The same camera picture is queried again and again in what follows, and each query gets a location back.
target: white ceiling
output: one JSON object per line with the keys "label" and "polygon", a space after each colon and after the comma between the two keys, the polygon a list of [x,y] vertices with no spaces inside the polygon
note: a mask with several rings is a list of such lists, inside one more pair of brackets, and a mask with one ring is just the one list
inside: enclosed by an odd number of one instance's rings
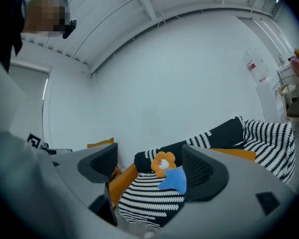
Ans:
{"label": "white ceiling", "polygon": [[94,72],[125,42],[161,21],[195,10],[238,8],[271,15],[276,0],[68,0],[77,28],[67,38],[23,34],[35,43],[87,64]]}

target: sofa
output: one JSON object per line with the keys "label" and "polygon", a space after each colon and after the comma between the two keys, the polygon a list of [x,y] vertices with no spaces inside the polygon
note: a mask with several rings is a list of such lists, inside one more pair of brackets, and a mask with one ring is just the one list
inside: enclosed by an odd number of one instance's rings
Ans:
{"label": "sofa", "polygon": [[255,162],[284,183],[290,181],[295,170],[295,142],[291,124],[243,121],[241,116],[237,116],[184,141],[137,153],[134,164],[109,185],[112,202],[127,222],[160,229],[183,207],[184,195],[174,189],[157,188],[164,178],[157,178],[150,165],[159,151],[170,151],[175,156],[177,167],[181,166],[184,144],[234,150],[232,154],[240,153],[240,157],[252,151]]}

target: blue plush toy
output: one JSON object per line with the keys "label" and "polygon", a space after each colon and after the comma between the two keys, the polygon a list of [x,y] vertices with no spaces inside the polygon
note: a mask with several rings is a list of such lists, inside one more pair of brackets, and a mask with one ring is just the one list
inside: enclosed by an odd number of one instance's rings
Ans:
{"label": "blue plush toy", "polygon": [[175,189],[182,195],[186,192],[186,176],[182,166],[165,170],[166,178],[157,186],[158,189]]}

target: orange plush toy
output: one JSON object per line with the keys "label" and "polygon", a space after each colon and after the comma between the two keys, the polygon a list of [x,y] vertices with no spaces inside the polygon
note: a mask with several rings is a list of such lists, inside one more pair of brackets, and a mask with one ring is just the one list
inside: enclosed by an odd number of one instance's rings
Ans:
{"label": "orange plush toy", "polygon": [[171,152],[160,151],[156,156],[150,167],[159,178],[165,177],[164,171],[176,168],[175,156]]}

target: person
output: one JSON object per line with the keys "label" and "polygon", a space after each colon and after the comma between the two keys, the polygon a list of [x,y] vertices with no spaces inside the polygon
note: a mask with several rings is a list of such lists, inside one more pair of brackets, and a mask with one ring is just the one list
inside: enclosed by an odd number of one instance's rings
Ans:
{"label": "person", "polygon": [[0,62],[5,70],[9,72],[12,47],[16,55],[22,48],[21,33],[67,38],[71,22],[68,0],[5,0],[0,5]]}

